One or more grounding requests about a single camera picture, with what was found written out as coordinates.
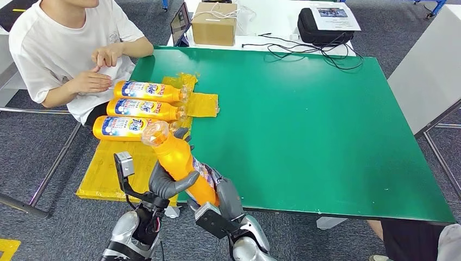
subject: gray carpet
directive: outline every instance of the gray carpet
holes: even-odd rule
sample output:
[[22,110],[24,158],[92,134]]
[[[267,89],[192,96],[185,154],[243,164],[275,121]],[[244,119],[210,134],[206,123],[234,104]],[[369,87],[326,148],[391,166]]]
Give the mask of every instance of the gray carpet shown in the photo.
[[[159,0],[119,0],[129,18],[158,45],[169,38],[169,21],[181,4],[170,1],[170,11],[161,10]],[[449,1],[461,3],[460,0]],[[427,11],[412,1],[348,0],[362,32],[353,40],[362,55],[377,57],[389,76],[414,42],[430,24]],[[40,108],[26,91],[20,91],[9,106]],[[451,122],[460,122],[455,114]],[[75,121],[70,116],[0,113],[0,191],[23,201],[33,195],[70,134]],[[453,172],[461,180],[461,130],[435,129],[437,144]],[[74,193],[91,161],[98,141],[82,128],[59,166],[38,207],[50,209],[52,217],[38,219],[0,204],[0,238],[22,242],[13,260],[98,260],[115,221],[129,210],[126,203],[81,200]],[[461,203],[453,192],[427,143],[421,149],[452,210],[461,221]],[[315,227],[316,217],[306,215],[251,213],[270,240],[272,254],[283,260],[368,260],[384,253],[383,244],[363,220],[348,220],[328,231]],[[163,225],[166,260],[227,260],[225,240],[218,241],[194,225],[185,210]]]

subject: orange bottle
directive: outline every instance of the orange bottle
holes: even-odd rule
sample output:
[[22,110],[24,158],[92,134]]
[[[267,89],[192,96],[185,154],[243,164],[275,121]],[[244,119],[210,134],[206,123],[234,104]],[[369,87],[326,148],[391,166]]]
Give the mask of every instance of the orange bottle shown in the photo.
[[219,206],[211,173],[192,156],[189,144],[168,130],[168,123],[157,121],[149,125],[142,133],[142,142],[152,146],[160,164],[174,180],[185,178],[191,171],[198,171],[200,176],[186,192],[201,206],[206,202]]
[[[135,117],[98,117],[93,125],[93,134],[100,140],[139,141],[142,132],[158,120]],[[178,129],[176,122],[170,123],[172,132]]]
[[113,99],[107,104],[107,115],[152,118],[162,121],[184,121],[185,106],[175,107],[166,102],[134,99]]
[[142,83],[121,80],[114,86],[114,96],[156,102],[187,102],[187,89],[177,89],[172,85],[159,83]]

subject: black cable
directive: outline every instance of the black cable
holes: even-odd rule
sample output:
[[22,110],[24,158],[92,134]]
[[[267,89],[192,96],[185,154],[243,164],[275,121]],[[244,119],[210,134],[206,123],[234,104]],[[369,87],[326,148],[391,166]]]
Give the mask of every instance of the black cable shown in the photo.
[[232,261],[235,261],[234,259],[234,253],[233,253],[233,250],[234,250],[234,242],[232,241],[232,236],[231,236],[231,233],[229,231],[226,230],[226,234],[227,234],[227,239],[229,241],[229,255],[232,259]]
[[163,252],[163,242],[160,241],[160,249],[161,249],[161,261],[165,261],[165,253]]
[[[347,44],[347,41],[345,39],[343,39],[342,41],[340,40],[340,38],[344,38],[346,33],[341,33],[338,37],[336,37],[335,39],[333,39],[329,43],[326,43],[326,44],[313,43],[311,45],[307,44],[307,43],[298,43],[298,42],[295,42],[295,41],[286,40],[286,39],[279,38],[279,37],[269,36],[270,34],[271,33],[266,33],[266,34],[260,34],[258,36],[266,37],[266,38],[269,38],[269,39],[277,39],[277,40],[289,42],[289,43],[292,43],[292,44],[295,44],[295,45],[292,46],[292,47],[287,47],[287,46],[283,46],[283,45],[280,45],[280,44],[277,44],[277,43],[264,43],[264,44],[245,43],[245,44],[242,44],[242,48],[245,47],[245,46],[267,46],[267,50],[272,55],[278,57],[279,59],[284,59],[285,57],[287,57],[287,56],[289,56],[291,54],[294,54],[294,53],[320,52],[323,55],[323,57],[325,58],[326,63],[328,63],[329,65],[334,66],[334,67],[336,67],[336,68],[338,68],[340,70],[353,70],[353,69],[356,69],[356,68],[363,65],[364,58],[362,57],[362,55],[360,55],[358,52],[356,52],[354,49],[352,49],[352,47]],[[346,55],[335,57],[335,56],[331,56],[331,55],[329,55],[327,53],[327,52],[335,49],[336,47],[338,47],[340,45],[344,45],[346,47]],[[274,46],[276,46],[276,47],[278,47],[280,49],[284,49],[285,51],[287,51],[287,53],[285,53],[283,55],[277,54],[275,51],[273,51],[271,49],[271,47],[274,47]],[[293,50],[291,50],[291,49],[293,49],[295,47],[299,47],[299,46],[308,47],[309,49],[306,49],[306,50],[303,50],[303,51],[293,51]],[[359,57],[360,62],[356,66],[342,67],[342,66],[340,66],[338,64],[337,60],[343,60],[343,59],[347,58],[348,55],[349,55],[349,49]]]
[[128,204],[130,205],[130,207],[131,207],[132,209],[135,209],[135,210],[136,210],[136,207],[131,203],[131,201],[129,200],[127,194],[125,194],[125,197],[127,198],[127,202],[128,202]]

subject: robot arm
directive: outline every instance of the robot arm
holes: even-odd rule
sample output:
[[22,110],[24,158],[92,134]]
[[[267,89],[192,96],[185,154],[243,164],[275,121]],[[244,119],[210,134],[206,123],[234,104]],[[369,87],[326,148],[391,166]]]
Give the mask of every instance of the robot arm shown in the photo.
[[[134,174],[133,159],[128,152],[114,155],[120,188],[128,195],[139,198],[141,203],[120,217],[115,225],[102,260],[143,260],[153,258],[159,240],[161,219],[172,197],[190,187],[197,173],[189,174],[181,181],[173,181],[158,163],[149,180],[149,191],[135,192],[128,182]],[[195,210],[196,224],[221,239],[227,237],[229,254],[238,261],[276,261],[269,256],[269,242],[258,221],[246,215],[239,194],[230,179],[208,167],[216,184],[220,206],[206,203]]]
[[232,181],[206,167],[216,184],[220,205],[219,209],[210,203],[201,206],[195,212],[195,223],[219,239],[227,236],[233,260],[276,261],[269,256],[269,242],[258,221],[245,214]]

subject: cardboard box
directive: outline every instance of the cardboard box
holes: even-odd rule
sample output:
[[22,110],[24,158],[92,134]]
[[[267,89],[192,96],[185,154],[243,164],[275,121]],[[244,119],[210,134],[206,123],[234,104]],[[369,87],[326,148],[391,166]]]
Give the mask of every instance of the cardboard box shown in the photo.
[[227,15],[232,11],[236,11],[237,5],[199,3],[194,18],[192,19],[194,42],[199,45],[234,45],[237,19],[221,19],[210,13],[199,14],[201,12],[211,11],[211,9],[215,12]]

